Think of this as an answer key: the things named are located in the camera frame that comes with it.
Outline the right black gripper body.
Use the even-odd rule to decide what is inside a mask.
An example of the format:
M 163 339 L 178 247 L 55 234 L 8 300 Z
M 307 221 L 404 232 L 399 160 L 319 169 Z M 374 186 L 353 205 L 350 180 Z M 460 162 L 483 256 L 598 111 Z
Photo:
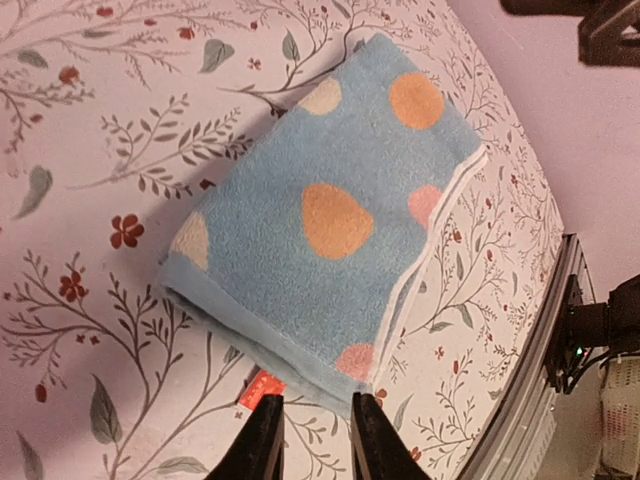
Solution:
M 639 67 L 639 0 L 503 0 L 511 15 L 581 17 L 578 57 L 588 66 Z

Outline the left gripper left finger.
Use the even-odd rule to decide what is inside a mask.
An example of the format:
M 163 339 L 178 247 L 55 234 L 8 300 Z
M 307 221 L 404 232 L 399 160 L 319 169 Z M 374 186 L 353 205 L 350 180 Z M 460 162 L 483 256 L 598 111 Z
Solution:
M 284 471 L 284 401 L 262 397 L 205 480 L 280 480 Z

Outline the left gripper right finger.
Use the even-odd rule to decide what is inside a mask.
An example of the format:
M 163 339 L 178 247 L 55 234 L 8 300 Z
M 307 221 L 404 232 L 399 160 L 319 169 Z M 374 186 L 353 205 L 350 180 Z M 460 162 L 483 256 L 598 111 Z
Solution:
M 351 450 L 354 479 L 430 479 L 371 394 L 353 394 Z

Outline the blue patterned towel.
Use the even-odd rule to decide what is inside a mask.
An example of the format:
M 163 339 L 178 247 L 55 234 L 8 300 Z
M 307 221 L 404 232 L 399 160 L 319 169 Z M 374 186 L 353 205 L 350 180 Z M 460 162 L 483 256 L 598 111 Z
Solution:
M 174 237 L 159 283 L 310 402 L 380 380 L 437 236 L 486 149 L 375 35 L 276 122 Z

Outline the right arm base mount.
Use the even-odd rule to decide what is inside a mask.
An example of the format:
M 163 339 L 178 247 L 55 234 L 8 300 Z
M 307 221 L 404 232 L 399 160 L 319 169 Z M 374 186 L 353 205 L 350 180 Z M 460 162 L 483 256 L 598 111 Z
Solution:
M 606 302 L 586 304 L 571 274 L 544 365 L 548 384 L 569 395 L 592 366 L 639 353 L 639 278 L 623 282 Z

